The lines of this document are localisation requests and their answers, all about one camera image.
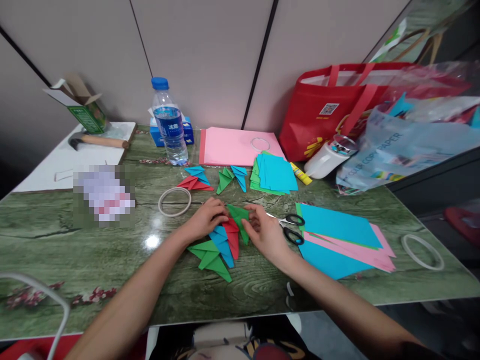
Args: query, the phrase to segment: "hammer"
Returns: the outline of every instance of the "hammer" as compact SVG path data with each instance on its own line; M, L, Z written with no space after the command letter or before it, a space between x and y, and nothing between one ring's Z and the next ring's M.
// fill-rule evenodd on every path
M92 136L92 135L85 134L83 132L76 132L72 136L70 136L70 138L68 139L68 144L75 150L77 150L77 146L79 143L103 145L108 147L124 148L124 149L128 149L129 147L129 142L123 139Z

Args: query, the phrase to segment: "pink paper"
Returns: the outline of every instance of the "pink paper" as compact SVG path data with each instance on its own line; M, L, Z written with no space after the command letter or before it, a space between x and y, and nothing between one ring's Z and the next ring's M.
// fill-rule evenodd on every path
M303 232L303 238L305 239L305 241L320 245L321 247L345 255L349 258L361 261L362 263L371 265L387 273L391 273L395 270L394 263L392 262L392 260L390 260L390 257L384 252L337 240L332 237L327 237L323 235L321 235L321 237L322 239L312 236L307 231ZM343 243L342 246L334 243L339 241Z
M395 255L394 251L390 247L389 242L385 238L384 234L378 227L378 225L370 223L371 228L373 229L373 232L375 233L376 237L380 241L380 244L383 246L383 249L380 249L383 251L385 254L387 254L389 257L396 258L397 256Z
M261 150L258 151L251 144L255 138L266 140L269 145L263 140L255 140L254 145ZM253 166L254 160L262 150L285 159L273 132L209 127L206 130L204 142L205 145L201 144L200 146L204 146L203 164L205 165Z

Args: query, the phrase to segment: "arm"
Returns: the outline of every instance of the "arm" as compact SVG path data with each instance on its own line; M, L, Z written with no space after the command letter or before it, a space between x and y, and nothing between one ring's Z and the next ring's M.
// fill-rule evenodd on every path
M175 230L93 320L67 359L116 359L139 338L170 271L187 246L227 221L223 203L209 198Z
M247 205L250 222L243 227L258 250L318 302L343 333L369 359L394 359L406 342L421 343L382 311L293 252L278 220L260 205Z

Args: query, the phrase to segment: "cardboard box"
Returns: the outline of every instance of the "cardboard box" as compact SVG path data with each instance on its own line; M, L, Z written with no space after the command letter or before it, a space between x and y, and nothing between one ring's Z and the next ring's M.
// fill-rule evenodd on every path
M80 76L69 72L49 89L48 95L67 107L90 134L102 134L108 124L96 101L102 94L92 95Z
M187 145L194 144L194 129L190 123L190 118L182 114L181 123L183 124L183 138L185 139L185 143ZM157 148L165 146L164 139L160 134L160 129L154 117L150 118L150 135Z

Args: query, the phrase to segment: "blue bottle cap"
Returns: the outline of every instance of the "blue bottle cap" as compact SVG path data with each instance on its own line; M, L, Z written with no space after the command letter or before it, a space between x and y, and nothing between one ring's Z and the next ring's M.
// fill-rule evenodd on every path
M155 90L168 90L170 88L169 81L164 77L152 77L151 85Z

